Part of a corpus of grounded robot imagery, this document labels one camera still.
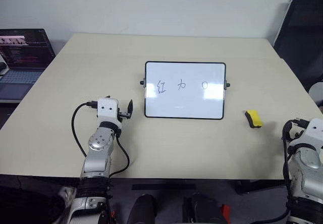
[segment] whiteboard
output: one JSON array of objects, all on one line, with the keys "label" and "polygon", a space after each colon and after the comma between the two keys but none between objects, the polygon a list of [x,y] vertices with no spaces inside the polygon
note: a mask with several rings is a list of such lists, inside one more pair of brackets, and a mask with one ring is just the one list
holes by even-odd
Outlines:
[{"label": "whiteboard", "polygon": [[145,64],[145,116],[222,119],[226,64],[151,62]]}]

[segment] floor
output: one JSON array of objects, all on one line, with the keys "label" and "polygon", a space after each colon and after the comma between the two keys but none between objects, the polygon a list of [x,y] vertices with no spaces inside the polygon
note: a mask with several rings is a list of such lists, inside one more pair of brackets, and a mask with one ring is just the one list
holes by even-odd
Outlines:
[{"label": "floor", "polygon": [[[157,200],[156,224],[179,223],[182,220],[183,197],[200,192],[214,198],[219,206],[231,207],[231,223],[251,223],[256,220],[274,218],[285,211],[287,192],[275,188],[247,195],[238,195],[233,182],[227,180],[156,180],[156,179],[113,179],[110,200],[111,209],[117,214],[120,224],[127,222],[131,207],[142,194],[151,194]],[[175,184],[186,189],[132,190],[136,184]],[[22,188],[48,196],[56,194],[61,186],[49,184],[29,177],[0,175],[0,187]]]}]

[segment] whiteboard frame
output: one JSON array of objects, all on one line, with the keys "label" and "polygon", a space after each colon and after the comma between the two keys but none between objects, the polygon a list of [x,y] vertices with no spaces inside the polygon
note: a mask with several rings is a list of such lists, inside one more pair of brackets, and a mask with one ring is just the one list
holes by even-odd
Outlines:
[{"label": "whiteboard frame", "polygon": [[[221,118],[192,118],[192,117],[151,117],[146,115],[146,78],[147,78],[147,64],[148,63],[177,63],[177,64],[223,64],[224,65],[224,82],[223,82],[223,106],[222,106],[222,117]],[[200,119],[200,120],[222,120],[224,117],[224,103],[225,103],[225,91],[226,91],[226,75],[227,65],[223,62],[175,62],[175,61],[147,61],[145,63],[145,101],[144,101],[144,114],[147,118],[170,118],[170,119]]]}]

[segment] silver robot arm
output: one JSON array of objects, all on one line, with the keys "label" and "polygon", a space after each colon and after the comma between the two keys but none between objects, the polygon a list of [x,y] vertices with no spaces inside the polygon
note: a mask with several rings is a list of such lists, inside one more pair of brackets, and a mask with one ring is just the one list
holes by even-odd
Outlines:
[{"label": "silver robot arm", "polygon": [[323,222],[323,165],[320,159],[323,147],[323,120],[294,120],[304,128],[296,134],[288,147],[291,160],[288,163],[291,175],[289,223]]},{"label": "silver robot arm", "polygon": [[132,100],[126,113],[120,112],[118,101],[110,97],[90,101],[88,105],[97,109],[97,130],[88,141],[88,155],[67,223],[114,223],[108,201],[110,196],[107,194],[110,189],[111,153],[114,138],[121,135],[122,118],[131,117]]}]

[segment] table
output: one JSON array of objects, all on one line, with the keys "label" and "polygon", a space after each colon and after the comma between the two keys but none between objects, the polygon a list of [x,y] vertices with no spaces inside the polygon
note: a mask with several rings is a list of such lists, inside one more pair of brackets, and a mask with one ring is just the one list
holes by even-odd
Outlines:
[{"label": "table", "polygon": [[[144,116],[146,61],[225,62],[224,119]],[[71,131],[74,109],[111,95],[130,120],[120,141],[131,158],[124,178],[282,179],[284,123],[322,117],[287,64],[265,39],[75,34],[0,130],[0,174],[79,177],[84,157]],[[264,126],[251,129],[244,110]],[[75,128],[87,151],[96,112],[83,107]],[[126,159],[115,147],[112,171]]]}]

